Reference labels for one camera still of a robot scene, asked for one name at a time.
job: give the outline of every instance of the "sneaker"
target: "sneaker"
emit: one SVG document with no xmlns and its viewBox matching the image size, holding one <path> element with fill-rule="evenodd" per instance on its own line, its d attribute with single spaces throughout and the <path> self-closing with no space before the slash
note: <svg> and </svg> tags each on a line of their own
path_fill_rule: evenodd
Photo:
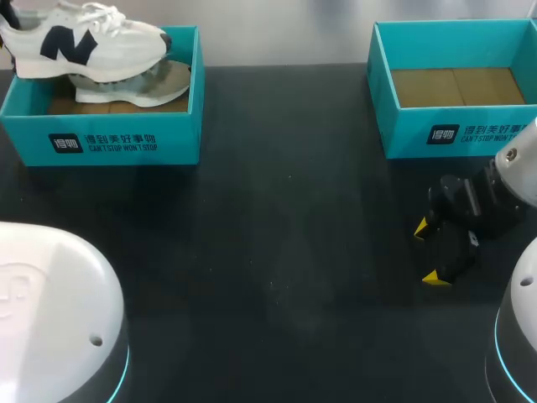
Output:
<svg viewBox="0 0 537 403">
<path fill-rule="evenodd" d="M 83 76 L 69 76 L 82 103 L 130 102 L 138 107 L 158 107 L 172 102 L 190 87 L 190 67 L 162 60 L 153 69 L 130 80 L 98 84 Z"/>
<path fill-rule="evenodd" d="M 21 78 L 80 74 L 121 81 L 159 63 L 171 38 L 153 25 L 127 20 L 115 7 L 60 1 L 47 11 L 0 10 L 0 37 Z"/>
</svg>

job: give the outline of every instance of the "black logo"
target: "black logo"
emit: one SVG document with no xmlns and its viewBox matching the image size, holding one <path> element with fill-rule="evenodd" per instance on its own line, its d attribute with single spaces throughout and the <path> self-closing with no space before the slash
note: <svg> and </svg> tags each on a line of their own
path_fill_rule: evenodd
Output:
<svg viewBox="0 0 537 403">
<path fill-rule="evenodd" d="M 58 52 L 71 63 L 87 65 L 91 52 L 97 47 L 97 42 L 89 30 L 81 42 L 75 46 L 75 35 L 72 29 L 55 26 L 50 29 L 41 45 L 41 55 L 56 60 Z"/>
<path fill-rule="evenodd" d="M 436 124 L 430 128 L 427 144 L 451 144 L 458 131 L 458 124 Z"/>
<path fill-rule="evenodd" d="M 49 134 L 49 139 L 58 154 L 79 154 L 84 152 L 76 134 Z"/>
</svg>

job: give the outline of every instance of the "navy n logo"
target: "navy n logo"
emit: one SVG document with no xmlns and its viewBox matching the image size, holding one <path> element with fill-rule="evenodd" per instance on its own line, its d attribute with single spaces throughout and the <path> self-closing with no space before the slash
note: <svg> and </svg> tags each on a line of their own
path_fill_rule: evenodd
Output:
<svg viewBox="0 0 537 403">
<path fill-rule="evenodd" d="M 41 55 L 49 59 L 56 60 L 58 52 L 61 53 L 71 63 L 87 65 L 91 52 L 97 47 L 97 42 L 93 39 L 88 30 L 84 34 L 81 42 L 75 46 L 75 36 L 73 30 L 55 26 L 50 29 L 41 45 Z"/>
</svg>

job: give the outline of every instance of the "black tabletop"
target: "black tabletop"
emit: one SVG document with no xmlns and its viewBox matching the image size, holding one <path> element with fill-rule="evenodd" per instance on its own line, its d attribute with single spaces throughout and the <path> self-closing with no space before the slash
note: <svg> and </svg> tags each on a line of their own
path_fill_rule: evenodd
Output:
<svg viewBox="0 0 537 403">
<path fill-rule="evenodd" d="M 429 185 L 487 159 L 387 161 L 364 73 L 208 68 L 195 169 L 27 170 L 0 135 L 0 220 L 71 231 L 117 271 L 132 403 L 490 401 L 484 354 L 537 218 L 452 287 L 422 284 Z"/>
</svg>

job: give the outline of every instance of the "gray background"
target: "gray background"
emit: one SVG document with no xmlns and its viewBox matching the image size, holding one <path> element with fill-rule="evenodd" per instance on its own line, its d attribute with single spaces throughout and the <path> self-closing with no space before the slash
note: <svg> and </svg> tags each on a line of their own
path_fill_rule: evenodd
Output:
<svg viewBox="0 0 537 403">
<path fill-rule="evenodd" d="M 47 8 L 55 0 L 14 0 Z M 73 0 L 73 3 L 84 3 Z M 208 65 L 362 62 L 374 21 L 522 18 L 531 0 L 101 0 L 130 19 L 196 24 Z M 3 50 L 0 68 L 10 66 Z"/>
</svg>

